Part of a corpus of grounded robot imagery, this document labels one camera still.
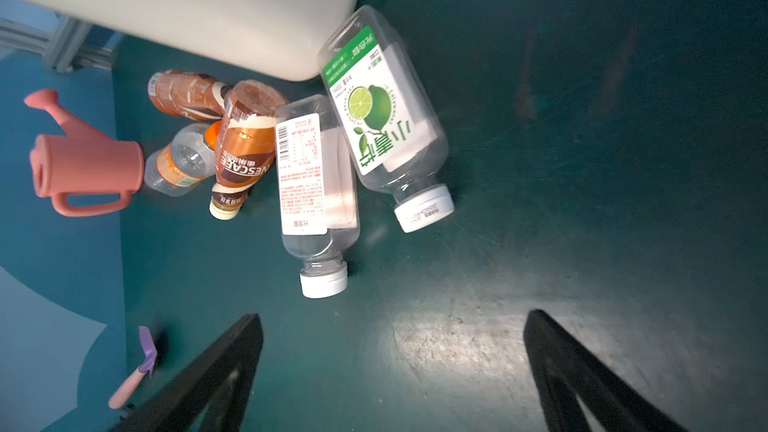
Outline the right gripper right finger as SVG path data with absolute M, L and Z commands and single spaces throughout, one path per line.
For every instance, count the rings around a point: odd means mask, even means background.
M 529 312 L 524 344 L 550 431 L 589 431 L 585 405 L 607 431 L 681 431 L 545 311 Z

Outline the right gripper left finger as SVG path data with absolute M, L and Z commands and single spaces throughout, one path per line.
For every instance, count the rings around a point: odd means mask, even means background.
M 256 375 L 264 334 L 258 315 L 244 315 L 115 431 L 238 431 Z

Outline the clear bottle orange label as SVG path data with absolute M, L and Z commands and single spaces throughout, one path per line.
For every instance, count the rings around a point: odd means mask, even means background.
M 144 184 L 170 197 L 180 197 L 216 174 L 216 144 L 221 122 L 192 123 L 152 153 L 144 167 Z

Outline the brown bottle white cap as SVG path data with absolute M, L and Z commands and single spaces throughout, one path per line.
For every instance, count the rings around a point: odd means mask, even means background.
M 209 211 L 233 219 L 250 189 L 271 167 L 276 154 L 276 112 L 287 104 L 276 89 L 255 80 L 236 84 L 225 98 L 216 149 L 216 183 Z

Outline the clear bottle lime label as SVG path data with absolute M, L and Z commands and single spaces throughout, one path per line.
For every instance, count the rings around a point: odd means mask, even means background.
M 393 197 L 406 233 L 450 215 L 452 196 L 437 177 L 448 157 L 447 137 L 386 18 L 360 7 L 317 60 L 362 185 Z

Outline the brown label bottle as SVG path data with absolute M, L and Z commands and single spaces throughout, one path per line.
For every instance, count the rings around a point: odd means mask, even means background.
M 210 75 L 180 70 L 157 72 L 147 85 L 149 99 L 158 110 L 199 122 L 223 117 L 225 98 L 231 89 Z

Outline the purple toy shovel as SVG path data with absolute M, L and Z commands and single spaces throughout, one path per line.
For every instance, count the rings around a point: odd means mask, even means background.
M 108 406 L 112 410 L 120 409 L 128 403 L 143 379 L 147 375 L 152 375 L 157 362 L 158 351 L 150 329 L 146 326 L 139 326 L 138 331 L 145 358 L 110 397 Z

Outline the clear bottle pink label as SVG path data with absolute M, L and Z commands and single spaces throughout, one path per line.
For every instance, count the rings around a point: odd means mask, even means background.
M 285 249 L 302 261 L 302 294 L 347 287 L 344 253 L 360 236 L 356 172 L 330 100 L 313 95 L 276 114 L 276 168 Z

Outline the pink toy watering can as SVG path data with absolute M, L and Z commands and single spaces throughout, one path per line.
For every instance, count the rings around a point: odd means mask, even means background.
M 59 94 L 43 89 L 24 104 L 47 112 L 63 135 L 39 135 L 30 151 L 33 187 L 65 217 L 93 217 L 126 209 L 144 179 L 144 154 L 133 141 L 113 139 L 73 115 Z

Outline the horizontal aluminium frame bar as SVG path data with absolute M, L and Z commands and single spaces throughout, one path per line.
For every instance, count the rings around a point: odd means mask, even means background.
M 113 51 L 87 43 L 93 27 L 70 16 L 64 16 L 51 34 L 21 23 L 1 20 L 1 45 L 41 56 L 43 67 L 59 73 L 71 73 L 82 67 L 111 70 Z

